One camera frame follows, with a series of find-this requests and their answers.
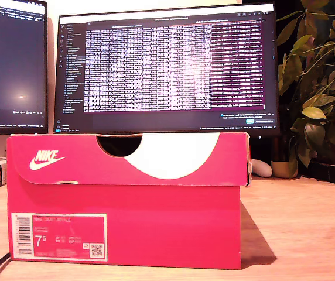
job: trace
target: desk surface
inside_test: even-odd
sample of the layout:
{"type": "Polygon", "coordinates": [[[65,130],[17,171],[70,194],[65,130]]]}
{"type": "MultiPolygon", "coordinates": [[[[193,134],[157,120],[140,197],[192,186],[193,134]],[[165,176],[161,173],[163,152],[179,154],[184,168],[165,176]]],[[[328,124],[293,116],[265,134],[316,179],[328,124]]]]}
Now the desk surface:
{"type": "MultiPolygon", "coordinates": [[[[9,252],[0,187],[0,258],[9,252]]],[[[0,280],[335,280],[335,184],[255,179],[241,189],[242,270],[8,262],[0,280]]]]}

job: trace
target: monitor screen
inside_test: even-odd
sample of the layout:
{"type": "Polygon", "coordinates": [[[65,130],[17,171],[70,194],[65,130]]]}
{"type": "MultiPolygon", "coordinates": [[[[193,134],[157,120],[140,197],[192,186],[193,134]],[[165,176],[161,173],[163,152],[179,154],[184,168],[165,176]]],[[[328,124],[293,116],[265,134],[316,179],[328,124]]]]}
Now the monitor screen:
{"type": "Polygon", "coordinates": [[[47,132],[46,3],[0,0],[0,133],[47,132]]]}
{"type": "Polygon", "coordinates": [[[59,17],[55,133],[279,132],[274,4],[59,17]]]}

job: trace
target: monitor bezel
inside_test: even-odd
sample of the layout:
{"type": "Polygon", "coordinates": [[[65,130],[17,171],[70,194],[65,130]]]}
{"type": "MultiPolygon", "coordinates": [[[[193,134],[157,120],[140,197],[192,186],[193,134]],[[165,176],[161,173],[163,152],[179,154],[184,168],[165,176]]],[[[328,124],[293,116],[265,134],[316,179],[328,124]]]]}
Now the monitor bezel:
{"type": "Polygon", "coordinates": [[[45,85],[45,94],[44,94],[44,113],[45,123],[43,124],[43,128],[36,127],[0,127],[0,135],[10,135],[17,133],[26,133],[26,134],[34,134],[34,133],[48,133],[48,102],[47,102],[47,89],[48,89],[48,75],[47,75],[47,3],[42,0],[35,0],[34,3],[42,4],[45,9],[44,13],[44,85],[45,85]]]}
{"type": "MultiPolygon", "coordinates": [[[[139,12],[154,12],[154,11],[173,11],[173,10],[185,10],[185,9],[200,9],[200,8],[217,8],[217,7],[228,7],[228,6],[252,6],[252,5],[263,5],[263,4],[272,4],[273,5],[273,17],[274,17],[274,53],[275,58],[277,58],[277,45],[276,45],[276,10],[275,10],[275,2],[274,1],[266,1],[266,2],[257,2],[257,3],[247,3],[247,4],[225,4],[225,5],[209,5],[209,6],[190,6],[190,7],[181,7],[181,8],[163,8],[163,9],[147,9],[147,10],[134,10],[134,11],[116,11],[116,12],[99,12],[99,13],[79,13],[79,14],[66,14],[66,15],[59,15],[58,17],[58,25],[60,26],[61,18],[66,17],[74,17],[74,16],[94,16],[94,15],[112,15],[112,14],[124,14],[124,13],[139,13],[139,12]]],[[[56,53],[59,52],[59,45],[57,44],[56,53]]],[[[59,58],[56,57],[56,85],[55,85],[55,95],[54,95],[54,120],[53,120],[53,133],[57,133],[54,130],[54,126],[56,124],[56,112],[57,110],[57,66],[59,64],[59,58]]],[[[272,129],[223,129],[223,130],[216,130],[216,129],[208,129],[208,130],[199,130],[199,129],[175,129],[175,130],[140,130],[140,131],[94,131],[94,130],[82,130],[80,132],[63,132],[57,134],[85,134],[85,133],[93,133],[96,135],[133,135],[133,134],[141,134],[141,133],[205,133],[205,132],[246,132],[251,137],[260,137],[260,136],[279,136],[281,134],[281,125],[280,125],[280,116],[279,116],[279,94],[278,94],[278,63],[277,59],[275,59],[275,91],[276,91],[276,128],[272,129]]]]}

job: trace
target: nike swoosh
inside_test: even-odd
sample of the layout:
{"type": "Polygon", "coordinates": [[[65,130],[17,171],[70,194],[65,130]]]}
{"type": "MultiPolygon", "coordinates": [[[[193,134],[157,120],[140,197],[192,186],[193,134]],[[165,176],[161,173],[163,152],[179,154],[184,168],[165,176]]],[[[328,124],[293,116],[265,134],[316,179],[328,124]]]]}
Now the nike swoosh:
{"type": "Polygon", "coordinates": [[[64,158],[66,158],[66,157],[61,157],[61,158],[57,158],[57,159],[52,159],[52,160],[50,160],[50,161],[43,162],[43,163],[35,163],[35,158],[33,158],[33,159],[31,160],[31,163],[29,163],[29,168],[30,168],[31,170],[36,171],[36,170],[39,170],[39,169],[41,169],[41,168],[44,168],[44,167],[46,167],[46,166],[48,166],[48,165],[50,165],[50,164],[53,164],[54,162],[57,162],[57,161],[59,161],[59,160],[62,160],[62,159],[64,159],[64,158]]]}

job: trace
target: nike logo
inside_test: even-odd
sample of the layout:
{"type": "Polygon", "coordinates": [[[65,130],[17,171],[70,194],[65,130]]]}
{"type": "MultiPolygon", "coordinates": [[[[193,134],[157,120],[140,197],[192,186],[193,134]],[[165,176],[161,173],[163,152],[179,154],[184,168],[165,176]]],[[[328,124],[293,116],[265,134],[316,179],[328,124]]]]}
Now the nike logo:
{"type": "Polygon", "coordinates": [[[32,158],[31,163],[29,163],[29,168],[31,170],[39,170],[50,164],[56,163],[66,157],[56,158],[58,150],[39,150],[36,157],[32,158]]]}
{"type": "Polygon", "coordinates": [[[50,160],[50,161],[42,162],[42,163],[35,163],[35,158],[33,158],[33,159],[31,160],[31,163],[29,163],[29,168],[30,168],[31,170],[36,171],[36,170],[39,170],[39,169],[41,169],[41,168],[44,168],[44,167],[46,167],[46,166],[48,166],[48,165],[50,165],[50,164],[56,163],[57,161],[62,160],[62,159],[64,159],[64,158],[66,158],[66,157],[61,157],[61,158],[57,158],[57,159],[52,159],[52,160],[50,160]]]}

